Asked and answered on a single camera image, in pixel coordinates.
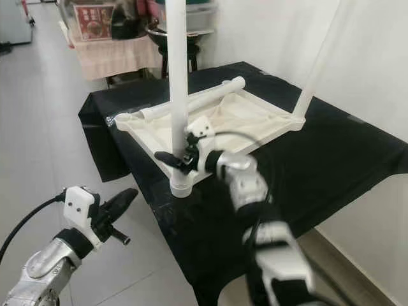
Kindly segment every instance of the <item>white pipe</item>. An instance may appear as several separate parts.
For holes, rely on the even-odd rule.
[[[321,44],[320,51],[314,61],[306,86],[303,88],[302,93],[300,94],[300,97],[296,103],[295,109],[293,110],[293,115],[295,117],[305,117],[310,101],[312,101],[315,93],[317,82],[319,81],[321,73],[326,66],[328,56],[331,54],[335,42],[339,38],[339,33],[346,24],[347,13],[350,12],[350,6],[351,2],[349,0],[340,0],[329,30],[327,31],[326,37]]]
[[[233,78],[231,81],[224,81],[221,85],[199,91],[189,95],[187,111],[189,113],[224,97],[231,92],[239,91],[245,87],[245,80],[242,76]],[[171,104],[166,102],[160,105],[143,108],[135,113],[139,118],[147,121],[163,117],[170,113]]]
[[[188,111],[186,0],[166,1],[168,77],[171,101],[171,143],[173,154],[182,157],[186,147],[185,129]],[[171,193],[178,198],[189,196],[193,182],[174,169],[170,177]]]

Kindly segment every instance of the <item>pink cloth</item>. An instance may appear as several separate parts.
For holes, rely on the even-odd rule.
[[[132,40],[82,41],[71,28],[70,38],[87,80],[161,67],[157,46],[147,35]]]
[[[136,0],[140,16],[153,16],[159,18],[159,7],[155,0]]]

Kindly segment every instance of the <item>cable connector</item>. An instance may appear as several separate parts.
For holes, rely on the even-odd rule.
[[[58,194],[55,196],[54,200],[56,202],[65,202],[65,196],[66,196],[66,188],[62,190],[62,193]]]

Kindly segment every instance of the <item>baseboard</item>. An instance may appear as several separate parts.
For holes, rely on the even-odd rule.
[[[312,229],[298,239],[303,251],[317,262],[321,262],[321,268],[336,280],[334,271],[325,269],[324,262],[334,261],[341,270],[347,270],[347,274],[364,288],[365,291],[375,298],[379,305],[398,306],[384,292],[378,288],[363,272],[361,272],[351,261],[349,261],[329,240],[327,240],[318,230]]]

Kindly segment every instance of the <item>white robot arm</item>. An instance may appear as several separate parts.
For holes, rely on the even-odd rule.
[[[236,217],[244,227],[248,250],[247,285],[254,305],[327,305],[313,296],[312,270],[288,224],[273,216],[268,185],[248,155],[214,150],[215,133],[205,117],[187,127],[186,153],[155,157],[182,173],[215,173],[229,186]],[[267,218],[264,213],[269,210]]]

